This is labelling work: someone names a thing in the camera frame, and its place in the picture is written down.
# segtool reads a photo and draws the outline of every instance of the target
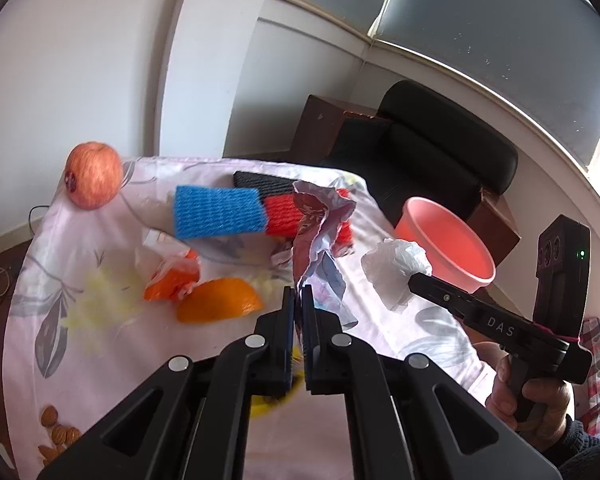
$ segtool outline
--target red and blue plaid cloth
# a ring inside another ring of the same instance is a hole
[[[597,317],[589,317],[582,322],[580,343],[593,354],[593,364],[584,384],[589,409],[579,419],[588,434],[600,439],[600,320]]]

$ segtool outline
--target pink tablecloth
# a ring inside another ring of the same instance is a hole
[[[141,299],[160,259],[144,242],[151,229],[172,232],[175,186],[231,187],[237,170],[321,186],[340,178],[357,203],[351,218],[356,252],[338,259],[347,281],[344,301],[359,320],[349,333],[389,356],[429,355],[484,401],[493,371],[478,360],[453,317],[425,301],[401,315],[389,312],[366,280],[360,258],[393,232],[360,177],[250,160],[141,158],[125,163],[122,191],[99,210],[77,209],[60,187],[27,253],[3,359],[7,419],[22,480],[36,477],[42,468],[37,446],[50,444],[40,425],[46,405],[58,409],[61,423],[85,432],[169,357],[206,358],[253,331],[259,313],[185,325],[170,305]],[[191,243],[200,254],[203,281],[248,280],[267,310],[280,307],[282,288],[291,280],[287,270],[270,264],[273,244],[261,234]],[[300,390],[251,421],[245,478],[352,478],[343,400]]]

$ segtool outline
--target almond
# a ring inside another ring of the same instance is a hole
[[[51,440],[56,446],[62,446],[66,440],[66,428],[64,426],[56,426],[51,431]]]
[[[58,456],[58,451],[53,447],[38,446],[38,451],[40,452],[40,455],[49,460],[49,462]]]
[[[66,440],[64,441],[64,443],[67,446],[70,446],[71,444],[74,444],[75,441],[78,440],[81,436],[82,434],[80,433],[80,430],[77,430],[76,428],[69,428],[66,431]]]
[[[58,421],[58,410],[53,406],[47,406],[40,416],[40,424],[45,428],[50,428]]]

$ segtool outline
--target silver bolt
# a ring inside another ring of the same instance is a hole
[[[247,339],[244,340],[244,344],[249,348],[262,348],[267,340],[260,334],[251,334]]]
[[[169,359],[169,370],[172,372],[181,372],[189,368],[189,360],[181,355]]]
[[[413,368],[422,370],[429,366],[429,359],[424,354],[412,354],[409,356],[409,364]]]
[[[331,342],[336,346],[349,346],[351,344],[351,336],[348,334],[336,334],[331,337]]]

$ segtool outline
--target pink basin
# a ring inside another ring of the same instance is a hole
[[[426,252],[433,275],[467,292],[489,285],[496,266],[478,235],[440,204],[414,196],[402,206],[395,227],[398,238],[417,242]]]

